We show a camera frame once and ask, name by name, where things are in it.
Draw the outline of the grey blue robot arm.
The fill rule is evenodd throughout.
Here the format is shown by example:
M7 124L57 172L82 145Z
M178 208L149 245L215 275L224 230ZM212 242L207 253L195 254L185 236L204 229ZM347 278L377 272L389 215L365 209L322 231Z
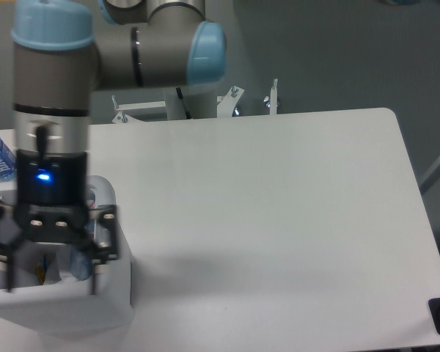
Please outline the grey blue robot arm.
M17 1L14 43L16 201L0 200L0 263L15 289L25 242L70 244L93 268L117 260L117 206L87 204L90 96L219 82L227 40L203 1L100 1L119 30L96 40L77 1Z

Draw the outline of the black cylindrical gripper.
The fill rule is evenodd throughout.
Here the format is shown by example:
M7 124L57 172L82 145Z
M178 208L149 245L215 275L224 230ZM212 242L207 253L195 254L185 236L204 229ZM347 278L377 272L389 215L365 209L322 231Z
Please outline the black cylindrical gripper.
M5 288L15 288L15 253L25 241L73 246L73 276L89 280L89 293L98 293L99 276L118 260L117 206L86 205L87 153L57 154L18 150L17 203L0 203L0 221L10 213L19 232L0 241L5 264Z

